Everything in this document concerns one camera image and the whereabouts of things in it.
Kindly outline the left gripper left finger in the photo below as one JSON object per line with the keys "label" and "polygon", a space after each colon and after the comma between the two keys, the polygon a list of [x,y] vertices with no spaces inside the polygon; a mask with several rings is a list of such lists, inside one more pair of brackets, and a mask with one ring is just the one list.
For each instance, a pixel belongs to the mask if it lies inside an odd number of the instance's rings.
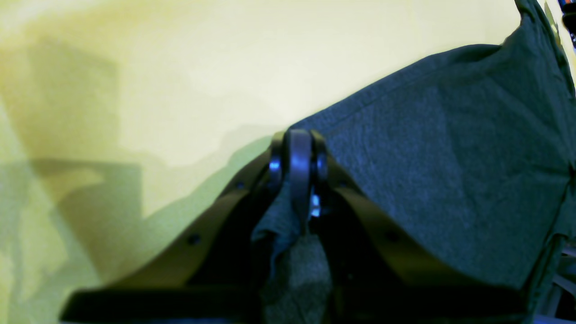
{"label": "left gripper left finger", "polygon": [[63,324],[259,324],[258,291],[269,269],[268,242],[255,226],[279,193],[284,132],[241,168],[217,199],[142,268],[99,289],[80,290]]}

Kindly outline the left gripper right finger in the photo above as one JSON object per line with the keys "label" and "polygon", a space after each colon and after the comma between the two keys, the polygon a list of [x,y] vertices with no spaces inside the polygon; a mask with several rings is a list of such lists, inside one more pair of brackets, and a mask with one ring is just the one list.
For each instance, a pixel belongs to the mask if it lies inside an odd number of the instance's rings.
{"label": "left gripper right finger", "polygon": [[290,202],[317,234],[333,324],[520,324],[524,294],[469,277],[428,252],[368,199],[316,131],[286,133]]}

